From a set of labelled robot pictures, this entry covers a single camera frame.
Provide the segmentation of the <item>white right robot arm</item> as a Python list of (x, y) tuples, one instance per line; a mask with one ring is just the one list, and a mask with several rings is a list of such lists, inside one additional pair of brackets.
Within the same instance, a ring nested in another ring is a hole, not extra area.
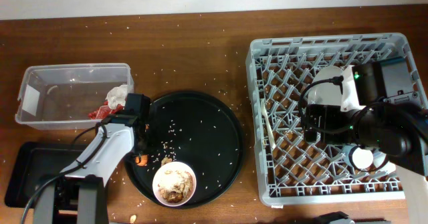
[(322, 133), (337, 145), (355, 143), (396, 165), (411, 223), (427, 222), (427, 116), (413, 105), (372, 103), (341, 113), (328, 106), (299, 109), (305, 135)]

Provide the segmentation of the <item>white bowl with food scraps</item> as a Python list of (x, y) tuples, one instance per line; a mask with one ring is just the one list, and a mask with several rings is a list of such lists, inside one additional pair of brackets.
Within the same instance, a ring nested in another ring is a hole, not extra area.
[(167, 207), (182, 207), (195, 194), (197, 179), (183, 162), (169, 162), (157, 170), (152, 180), (155, 198)]

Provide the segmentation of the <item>orange carrot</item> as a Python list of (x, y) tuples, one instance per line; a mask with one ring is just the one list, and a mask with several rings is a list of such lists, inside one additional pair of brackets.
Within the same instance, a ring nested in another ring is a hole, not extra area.
[(148, 162), (148, 155), (138, 155), (134, 157), (134, 164), (137, 166), (146, 166)]

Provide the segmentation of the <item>light blue cup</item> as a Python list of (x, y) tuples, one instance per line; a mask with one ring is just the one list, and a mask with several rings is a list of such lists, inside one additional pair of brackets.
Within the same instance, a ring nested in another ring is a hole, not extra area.
[(345, 163), (355, 169), (367, 169), (373, 163), (372, 152), (356, 145), (343, 146), (342, 153), (345, 155)]

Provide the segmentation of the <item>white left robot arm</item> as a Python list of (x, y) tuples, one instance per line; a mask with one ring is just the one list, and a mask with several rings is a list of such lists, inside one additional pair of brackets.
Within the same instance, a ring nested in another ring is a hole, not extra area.
[(104, 187), (119, 162), (131, 152), (140, 153), (144, 122), (137, 116), (109, 115), (94, 127), (97, 134), (83, 153), (59, 174), (39, 186), (28, 200), (21, 222), (31, 207), (34, 223), (53, 223), (55, 198), (60, 184), (64, 191), (78, 188), (77, 223), (107, 223)]

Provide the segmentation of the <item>white plastic fork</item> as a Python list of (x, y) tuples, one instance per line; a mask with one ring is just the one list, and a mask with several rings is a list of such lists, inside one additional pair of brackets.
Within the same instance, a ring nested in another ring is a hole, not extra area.
[(267, 111), (266, 106), (265, 106), (265, 99), (261, 99), (260, 108), (261, 108), (261, 114), (265, 119), (265, 125), (266, 125), (266, 130), (267, 130), (270, 148), (273, 150), (276, 147), (276, 142), (274, 139), (271, 124), (269, 122), (268, 111)]

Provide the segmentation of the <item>grey plate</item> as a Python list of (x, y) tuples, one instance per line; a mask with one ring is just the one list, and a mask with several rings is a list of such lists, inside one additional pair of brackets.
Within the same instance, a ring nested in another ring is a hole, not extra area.
[[(314, 81), (327, 80), (341, 75), (342, 70), (339, 67), (328, 66), (316, 74)], [(310, 104), (339, 106), (342, 101), (340, 87), (331, 83), (314, 86), (308, 91), (308, 101)]]

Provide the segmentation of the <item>white tissue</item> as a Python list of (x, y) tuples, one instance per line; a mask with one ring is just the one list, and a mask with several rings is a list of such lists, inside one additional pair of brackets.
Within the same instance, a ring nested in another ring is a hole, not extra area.
[(106, 95), (108, 107), (112, 110), (117, 109), (119, 105), (124, 107), (127, 95), (128, 86), (126, 84), (112, 88)]

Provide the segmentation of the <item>red snack wrapper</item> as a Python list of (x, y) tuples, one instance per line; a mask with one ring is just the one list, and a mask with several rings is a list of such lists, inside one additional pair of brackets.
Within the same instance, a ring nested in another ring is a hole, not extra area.
[(90, 112), (88, 114), (88, 118), (92, 119), (92, 120), (96, 120), (96, 119), (104, 119), (105, 117), (107, 117), (109, 114), (115, 114), (120, 110), (123, 110), (124, 106), (122, 106), (121, 104), (118, 104), (117, 107), (115, 109), (111, 109), (108, 106), (108, 102), (105, 101), (103, 103), (103, 105), (101, 107), (99, 107), (97, 110)]

